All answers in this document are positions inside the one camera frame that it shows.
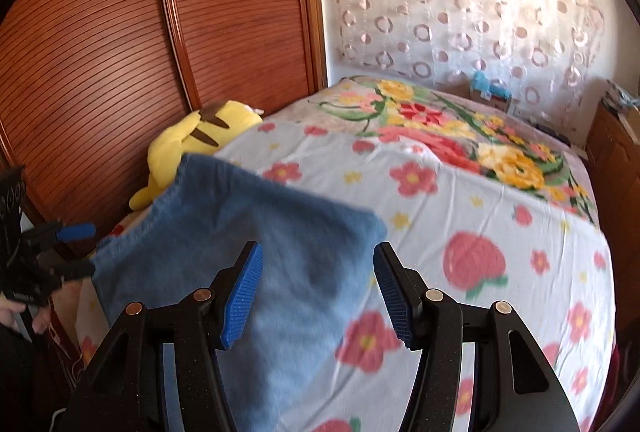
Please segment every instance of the bed sheet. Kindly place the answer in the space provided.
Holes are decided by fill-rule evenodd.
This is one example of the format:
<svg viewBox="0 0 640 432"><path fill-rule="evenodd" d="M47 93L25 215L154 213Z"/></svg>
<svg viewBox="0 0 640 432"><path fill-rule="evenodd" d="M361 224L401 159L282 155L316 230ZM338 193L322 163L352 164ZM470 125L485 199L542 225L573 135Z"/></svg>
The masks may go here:
<svg viewBox="0 0 640 432"><path fill-rule="evenodd" d="M426 145L418 152L418 145L268 120L217 156L273 181L373 210L386 222L403 264L458 301L484 307L511 302L554 366L586 431L604 389L613 341L613 281L604 236L578 216L451 167ZM91 295L91 283L82 290ZM81 300L81 309L101 313L93 297ZM95 324L99 318L89 320ZM87 319L79 313L81 321ZM104 321L86 338L87 357L106 331ZM393 339L372 274L362 311L342 345L276 430L398 430L418 358ZM472 377L473 349L465 346L456 432L466 430Z"/></svg>
<svg viewBox="0 0 640 432"><path fill-rule="evenodd" d="M354 76L268 120L428 145L443 161L598 224L584 164L564 143L498 109L423 86ZM495 158L500 154L498 163Z"/></svg>

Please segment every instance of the bed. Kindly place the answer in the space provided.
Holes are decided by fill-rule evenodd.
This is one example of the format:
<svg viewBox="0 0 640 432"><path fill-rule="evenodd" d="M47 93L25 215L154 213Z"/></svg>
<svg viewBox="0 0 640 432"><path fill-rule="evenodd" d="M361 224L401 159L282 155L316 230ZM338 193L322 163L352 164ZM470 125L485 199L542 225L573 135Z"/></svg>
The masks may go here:
<svg viewBox="0 0 640 432"><path fill-rule="evenodd" d="M638 11L636 0L628 1ZM306 180L291 185L321 196L334 198L332 181L341 189L368 188L358 167L376 167L374 148L381 149L380 163L396 159L418 164L400 167L397 178L387 175L387 183L378 185L385 192L398 195L401 187L411 192L413 173L442 168L460 185L477 184L487 196L501 197L500 203L512 200L509 208L496 209L502 229L524 231L546 221L549 231L540 232L540 244L532 246L514 271L474 283L464 275L457 278L452 270L449 279L442 266L445 243L439 251L412 248L417 229L411 210L390 213L386 202L374 196L370 204L345 199L385 220L399 255L412 257L409 262L428 283L479 304L509 298L555 364L578 420L588 430L614 341L613 286L588 175L562 143L468 99L393 80L354 76L326 88L321 0L2 0L0 19L2 162L26 165L26 213L32 222L91 220L98 238L130 230L144 217L127 215L127 200L146 183L149 143L190 110L220 99L237 99L267 114L251 133L253 139L240 138L220 154L247 170L264 174L277 164L274 159L287 161L296 138L316 138L316 143L322 137L337 138L345 156L354 160L348 162L353 170L341 171L324 187ZM228 64L235 58L242 66ZM281 125L289 127L291 135L302 134L278 141ZM252 147L259 138L268 141L273 155ZM497 146L509 150L495 152ZM322 149L316 151L318 160ZM335 157L322 163L329 167ZM422 179L420 195L446 191L440 187L439 194L428 192L434 185ZM479 219L468 224L479 232L487 203L481 195L469 194L452 206L461 207L458 212L469 218L477 214ZM416 208L415 213L422 212ZM458 224L449 221L450 238L460 230ZM500 233L489 226L485 230ZM572 235L584 235L588 249L561 253L558 247L575 244ZM551 242L553 252L542 245ZM58 252L65 258L84 257L94 246L95 241ZM545 294L537 302L540 307L532 301L520 303L516 287L528 287L529 281ZM556 300L558 295L554 305L546 296L551 287L554 295L549 297ZM354 365L359 353L349 346L349 336L388 328L376 290L372 282L364 313L354 317L344 347L327 360L298 407L282 417L280 430L375 430L365 418L368 402L388 392L394 401L406 400L411 377L395 380L393 371L404 369L407 374L415 368L410 353L392 344L385 351L375 349L384 358L377 372L367 372L369 364ZM54 307L50 335L73 386L107 323L90 282L67 286L54 298ZM468 415L469 366L467 354L456 430L462 430ZM335 398L345 387L357 388L360 396L353 401ZM392 427L398 416L389 419Z"/></svg>

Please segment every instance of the wooden wardrobe door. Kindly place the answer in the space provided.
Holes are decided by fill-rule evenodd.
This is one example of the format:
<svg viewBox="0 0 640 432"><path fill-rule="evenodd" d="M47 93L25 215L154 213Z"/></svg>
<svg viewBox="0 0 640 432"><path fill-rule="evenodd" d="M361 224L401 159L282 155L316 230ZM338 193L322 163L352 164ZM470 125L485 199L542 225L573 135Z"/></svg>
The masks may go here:
<svg viewBox="0 0 640 432"><path fill-rule="evenodd" d="M44 218L104 235L146 183L150 141L188 112L160 0L16 0L0 49L6 160Z"/></svg>
<svg viewBox="0 0 640 432"><path fill-rule="evenodd" d="M175 4L202 103L234 99L271 113L314 91L303 0ZM183 76L188 82L190 71Z"/></svg>

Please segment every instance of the white floral bed sheet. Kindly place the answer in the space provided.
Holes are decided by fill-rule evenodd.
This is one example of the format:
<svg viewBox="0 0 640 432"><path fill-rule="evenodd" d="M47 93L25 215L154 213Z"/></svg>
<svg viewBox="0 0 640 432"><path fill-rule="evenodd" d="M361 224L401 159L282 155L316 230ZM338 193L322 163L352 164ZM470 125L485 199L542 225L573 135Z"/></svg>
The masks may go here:
<svg viewBox="0 0 640 432"><path fill-rule="evenodd" d="M411 139L384 143L267 120L217 153L264 178L374 211L402 263L458 301L513 304L554 366L581 430L602 395L614 336L609 249L596 226L526 192L442 163ZM90 282L79 307L100 312ZM99 319L94 318L94 326ZM106 333L89 332L89 347ZM396 339L373 274L362 311L278 432L395 431L419 354ZM466 431L473 348L465 345L456 432Z"/></svg>

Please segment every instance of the white wall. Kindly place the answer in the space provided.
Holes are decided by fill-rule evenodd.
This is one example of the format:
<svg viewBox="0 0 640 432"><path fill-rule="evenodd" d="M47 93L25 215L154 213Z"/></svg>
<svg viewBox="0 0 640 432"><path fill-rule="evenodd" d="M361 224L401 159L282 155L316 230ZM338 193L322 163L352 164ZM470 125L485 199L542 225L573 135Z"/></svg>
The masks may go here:
<svg viewBox="0 0 640 432"><path fill-rule="evenodd" d="M322 0L326 41L327 71L330 84L344 76L354 74L376 75L374 69L350 66L340 55L339 34L328 30L340 23L333 1ZM605 29L600 39L600 50L589 68L588 91L580 107L575 133L568 135L578 145L584 144L598 102L606 88L605 79L612 80L636 94L640 77L640 25L625 0L602 0Z"/></svg>

